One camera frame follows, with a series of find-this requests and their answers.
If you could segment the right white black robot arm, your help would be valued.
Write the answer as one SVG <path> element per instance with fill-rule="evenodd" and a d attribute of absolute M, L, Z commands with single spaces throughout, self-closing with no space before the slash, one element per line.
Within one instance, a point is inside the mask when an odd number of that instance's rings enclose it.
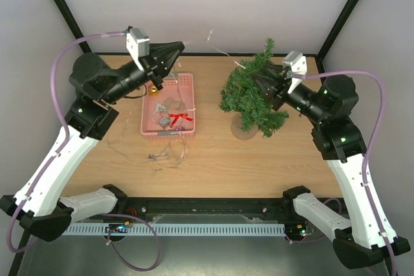
<path fill-rule="evenodd" d="M 313 142 L 333 172 L 348 212 L 347 217 L 339 215 L 298 186 L 284 192 L 283 214 L 314 224 L 349 269 L 368 268 L 407 253 L 410 244 L 389 223 L 369 172 L 373 142 L 365 141 L 350 119 L 359 99 L 353 72 L 323 73 L 322 86 L 313 91 L 303 84 L 305 72 L 270 64 L 265 71 L 265 76 L 254 74 L 253 80 L 274 110 L 286 104 L 311 122 Z"/>

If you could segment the small green christmas tree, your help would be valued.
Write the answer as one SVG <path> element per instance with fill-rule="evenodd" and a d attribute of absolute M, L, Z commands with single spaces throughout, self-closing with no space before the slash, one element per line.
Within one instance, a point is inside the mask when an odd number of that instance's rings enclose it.
<path fill-rule="evenodd" d="M 233 128 L 240 139 L 249 139 L 260 131 L 265 138 L 282 128 L 289 114 L 274 111 L 265 100 L 263 91 L 257 86 L 252 75 L 269 77 L 264 71 L 266 64 L 272 64 L 274 40 L 268 38 L 264 51 L 250 59 L 236 61 L 236 68 L 229 74 L 220 91 L 220 110 L 234 112 Z"/>

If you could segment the clear led string lights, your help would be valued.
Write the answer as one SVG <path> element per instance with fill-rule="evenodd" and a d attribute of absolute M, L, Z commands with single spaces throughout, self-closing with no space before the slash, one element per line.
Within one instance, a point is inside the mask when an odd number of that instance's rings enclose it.
<path fill-rule="evenodd" d="M 164 88 L 146 85 L 142 95 L 141 134 L 145 139 L 168 140 L 158 153 L 147 156 L 157 171 L 176 168 L 186 159 L 186 139 L 195 131 L 195 104 L 193 76 L 172 69 L 164 82 Z"/>

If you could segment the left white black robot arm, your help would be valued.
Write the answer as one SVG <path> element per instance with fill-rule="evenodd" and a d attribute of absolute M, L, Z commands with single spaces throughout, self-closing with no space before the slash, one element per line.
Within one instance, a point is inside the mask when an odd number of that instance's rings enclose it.
<path fill-rule="evenodd" d="M 74 222 L 107 213 L 122 213 L 127 195 L 112 184 L 78 196 L 63 188 L 85 156 L 105 136 L 118 116 L 112 106 L 147 83 L 162 89 L 184 43 L 150 43 L 144 54 L 112 69 L 98 54 L 81 55 L 70 83 L 76 99 L 63 117 L 63 127 L 47 157 L 25 186 L 1 197 L 1 209 L 32 236 L 50 242 Z"/>

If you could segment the pink plastic basket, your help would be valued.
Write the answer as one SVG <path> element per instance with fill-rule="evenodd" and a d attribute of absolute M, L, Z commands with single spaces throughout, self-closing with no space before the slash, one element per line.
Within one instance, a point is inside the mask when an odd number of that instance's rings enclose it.
<path fill-rule="evenodd" d="M 195 97 L 193 75 L 174 74 L 158 90 L 147 83 L 142 100 L 140 132 L 148 140 L 178 140 L 195 134 Z"/>

